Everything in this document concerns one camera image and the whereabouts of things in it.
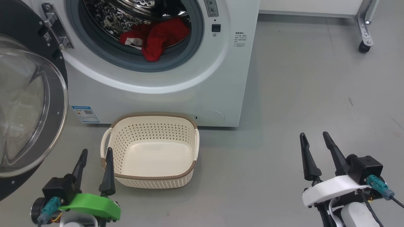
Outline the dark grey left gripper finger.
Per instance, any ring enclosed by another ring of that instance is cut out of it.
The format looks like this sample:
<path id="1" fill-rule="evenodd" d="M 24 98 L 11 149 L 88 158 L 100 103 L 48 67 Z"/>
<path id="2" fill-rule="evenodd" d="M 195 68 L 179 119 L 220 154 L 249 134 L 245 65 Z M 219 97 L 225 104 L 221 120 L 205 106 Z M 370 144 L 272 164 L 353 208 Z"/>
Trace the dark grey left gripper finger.
<path id="1" fill-rule="evenodd" d="M 88 150 L 85 148 L 83 149 L 72 173 L 75 176 L 75 186 L 81 186 L 83 171 L 87 164 L 87 156 Z"/>
<path id="2" fill-rule="evenodd" d="M 116 193 L 112 148 L 107 148 L 105 163 L 106 168 L 103 181 L 99 186 L 100 196 L 112 196 Z"/>

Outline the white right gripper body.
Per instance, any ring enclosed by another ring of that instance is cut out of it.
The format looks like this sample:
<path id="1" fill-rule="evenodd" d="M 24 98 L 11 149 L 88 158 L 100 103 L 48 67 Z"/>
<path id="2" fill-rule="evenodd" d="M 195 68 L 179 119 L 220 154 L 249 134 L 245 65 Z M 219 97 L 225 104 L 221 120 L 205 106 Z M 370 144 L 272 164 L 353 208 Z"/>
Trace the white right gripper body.
<path id="1" fill-rule="evenodd" d="M 302 200 L 304 206 L 309 207 L 364 188 L 370 188 L 370 186 L 368 184 L 360 185 L 348 175 L 336 176 L 309 187 L 302 192 Z"/>

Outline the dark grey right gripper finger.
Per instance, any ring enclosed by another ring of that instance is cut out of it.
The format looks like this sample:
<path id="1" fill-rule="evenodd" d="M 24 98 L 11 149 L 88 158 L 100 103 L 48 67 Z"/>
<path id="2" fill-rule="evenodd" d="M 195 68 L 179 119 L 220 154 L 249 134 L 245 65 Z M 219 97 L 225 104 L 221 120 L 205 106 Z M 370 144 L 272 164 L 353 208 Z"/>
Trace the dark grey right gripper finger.
<path id="1" fill-rule="evenodd" d="M 305 133 L 300 134 L 300 147 L 303 164 L 303 174 L 306 181 L 321 181 L 321 170 L 315 164 L 312 154 L 309 150 L 309 142 Z"/>
<path id="2" fill-rule="evenodd" d="M 326 131 L 322 133 L 327 149 L 330 151 L 334 166 L 335 175 L 342 176 L 347 175 L 349 170 L 349 165 L 345 160 L 345 156 L 342 154 L 338 146 L 335 144 L 330 134 Z"/>

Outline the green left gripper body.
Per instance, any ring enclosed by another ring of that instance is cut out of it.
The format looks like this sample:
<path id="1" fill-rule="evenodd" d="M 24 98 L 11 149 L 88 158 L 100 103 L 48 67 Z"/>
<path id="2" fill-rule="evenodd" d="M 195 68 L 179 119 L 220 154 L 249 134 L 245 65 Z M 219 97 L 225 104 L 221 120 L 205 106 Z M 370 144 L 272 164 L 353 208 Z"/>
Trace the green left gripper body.
<path id="1" fill-rule="evenodd" d="M 116 202 L 94 194 L 77 194 L 68 205 L 59 206 L 59 210 L 68 209 L 110 221 L 118 221 L 121 218 L 121 208 Z"/>

